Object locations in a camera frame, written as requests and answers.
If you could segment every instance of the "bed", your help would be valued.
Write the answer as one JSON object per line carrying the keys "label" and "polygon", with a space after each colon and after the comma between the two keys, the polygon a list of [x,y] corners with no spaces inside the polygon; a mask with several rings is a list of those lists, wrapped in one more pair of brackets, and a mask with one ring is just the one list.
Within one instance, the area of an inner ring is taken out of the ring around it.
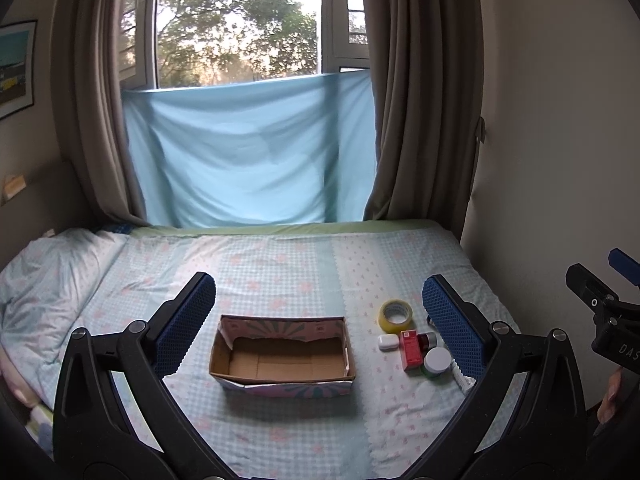
{"label": "bed", "polygon": [[[406,374],[396,352],[377,348],[383,301],[408,301],[418,330],[432,330],[420,292],[439,273],[490,321],[516,328],[456,239],[430,221],[130,234],[80,228],[34,240],[2,271],[0,343],[51,407],[75,327],[119,332],[149,319],[197,271],[216,280],[216,304],[164,382],[209,445],[246,478],[394,478],[448,423],[462,391],[450,374]],[[351,395],[268,399],[223,390],[207,371],[222,313],[345,316],[358,369]],[[116,384],[136,433],[157,446],[124,378],[116,375]],[[516,377],[481,447],[499,438],[521,384]]]}

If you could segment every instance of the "light blue cloth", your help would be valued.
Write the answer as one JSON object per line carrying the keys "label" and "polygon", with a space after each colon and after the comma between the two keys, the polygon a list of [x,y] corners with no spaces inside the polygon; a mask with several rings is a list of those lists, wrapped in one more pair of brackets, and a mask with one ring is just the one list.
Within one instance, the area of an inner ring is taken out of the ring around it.
{"label": "light blue cloth", "polygon": [[362,220],[376,170],[369,70],[122,101],[151,224]]}

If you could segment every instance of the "white wall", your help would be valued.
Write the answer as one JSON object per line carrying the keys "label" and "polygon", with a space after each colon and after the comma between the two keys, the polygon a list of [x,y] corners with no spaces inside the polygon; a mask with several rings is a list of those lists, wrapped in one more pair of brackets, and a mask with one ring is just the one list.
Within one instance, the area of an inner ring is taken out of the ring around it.
{"label": "white wall", "polygon": [[482,0],[487,124],[463,247],[524,332],[565,329],[587,406],[613,365],[590,349],[591,311],[564,284],[583,263],[640,260],[640,20],[627,0]]}
{"label": "white wall", "polygon": [[60,157],[50,94],[51,19],[56,0],[14,0],[2,25],[38,20],[34,48],[34,105],[0,120],[0,183],[8,174],[29,176]]}

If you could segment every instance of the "pillow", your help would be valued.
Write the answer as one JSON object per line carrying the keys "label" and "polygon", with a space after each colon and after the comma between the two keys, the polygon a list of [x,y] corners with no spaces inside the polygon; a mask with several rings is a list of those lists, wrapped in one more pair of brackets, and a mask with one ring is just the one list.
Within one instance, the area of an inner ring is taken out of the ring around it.
{"label": "pillow", "polygon": [[27,408],[34,408],[40,403],[40,397],[20,375],[2,345],[0,345],[0,373],[14,397]]}

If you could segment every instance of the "red medicine box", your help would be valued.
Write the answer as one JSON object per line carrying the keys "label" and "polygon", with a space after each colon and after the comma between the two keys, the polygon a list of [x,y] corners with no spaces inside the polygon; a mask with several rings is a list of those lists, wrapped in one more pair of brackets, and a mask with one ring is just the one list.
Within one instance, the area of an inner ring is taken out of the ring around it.
{"label": "red medicine box", "polygon": [[417,368],[422,364],[422,353],[416,330],[404,330],[400,333],[400,357],[404,371]]}

